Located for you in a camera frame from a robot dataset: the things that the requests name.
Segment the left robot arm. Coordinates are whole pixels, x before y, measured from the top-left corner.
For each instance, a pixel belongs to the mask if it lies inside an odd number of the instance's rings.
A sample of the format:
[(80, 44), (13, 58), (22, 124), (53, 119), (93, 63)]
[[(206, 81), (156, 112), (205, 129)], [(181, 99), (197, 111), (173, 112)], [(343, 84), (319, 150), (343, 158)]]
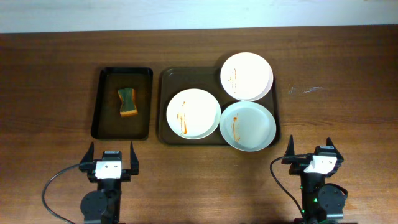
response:
[(94, 159), (94, 144), (79, 163), (79, 170), (87, 174), (97, 189), (87, 193), (80, 204), (85, 223), (119, 223), (121, 186), (139, 173), (139, 161), (130, 144), (130, 168), (122, 168), (121, 151), (104, 151), (101, 159)]

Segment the green and orange sponge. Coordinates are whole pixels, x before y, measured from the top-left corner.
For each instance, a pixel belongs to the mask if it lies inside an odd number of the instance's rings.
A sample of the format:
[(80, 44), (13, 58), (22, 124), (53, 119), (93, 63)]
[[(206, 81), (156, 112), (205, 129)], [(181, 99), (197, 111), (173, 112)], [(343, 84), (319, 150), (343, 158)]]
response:
[(121, 107), (119, 114), (121, 117), (134, 116), (138, 114), (136, 106), (136, 91), (133, 88), (124, 88), (118, 90)]

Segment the white plate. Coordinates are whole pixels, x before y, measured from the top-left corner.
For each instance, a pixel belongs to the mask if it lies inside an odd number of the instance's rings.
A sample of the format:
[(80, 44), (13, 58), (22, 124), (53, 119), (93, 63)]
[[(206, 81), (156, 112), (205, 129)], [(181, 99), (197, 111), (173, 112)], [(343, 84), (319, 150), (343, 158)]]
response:
[(266, 96), (274, 82), (272, 68), (258, 54), (241, 52), (230, 56), (220, 71), (228, 95), (239, 101), (256, 101)]
[(209, 92), (191, 88), (180, 91), (169, 101), (166, 120), (171, 130), (188, 140), (203, 139), (218, 127), (221, 106)]
[(230, 146), (246, 152), (270, 146), (277, 132), (271, 112), (250, 101), (229, 105), (221, 114), (219, 127), (223, 139)]

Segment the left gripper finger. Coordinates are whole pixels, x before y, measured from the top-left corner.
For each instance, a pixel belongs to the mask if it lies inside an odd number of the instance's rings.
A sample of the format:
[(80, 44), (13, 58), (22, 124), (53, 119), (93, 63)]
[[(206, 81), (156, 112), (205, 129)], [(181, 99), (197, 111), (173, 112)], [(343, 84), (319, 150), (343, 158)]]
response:
[(139, 169), (139, 161), (134, 151), (133, 143), (130, 143), (130, 169), (138, 170)]
[(83, 156), (83, 158), (80, 161), (80, 164), (90, 164), (93, 162), (93, 156), (94, 156), (94, 142), (92, 142)]

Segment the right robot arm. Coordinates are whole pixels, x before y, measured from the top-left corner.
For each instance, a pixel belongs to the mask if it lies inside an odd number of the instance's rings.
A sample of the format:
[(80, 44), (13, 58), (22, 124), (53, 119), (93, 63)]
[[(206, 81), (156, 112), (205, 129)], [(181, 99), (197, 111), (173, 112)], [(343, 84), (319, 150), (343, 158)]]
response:
[(301, 181), (301, 218), (293, 223), (337, 223), (343, 218), (343, 208), (348, 191), (343, 187), (326, 183), (325, 179), (337, 172), (344, 161), (330, 138), (324, 146), (317, 146), (313, 153), (300, 156), (294, 151), (291, 136), (282, 159), (289, 165), (289, 174), (298, 175)]

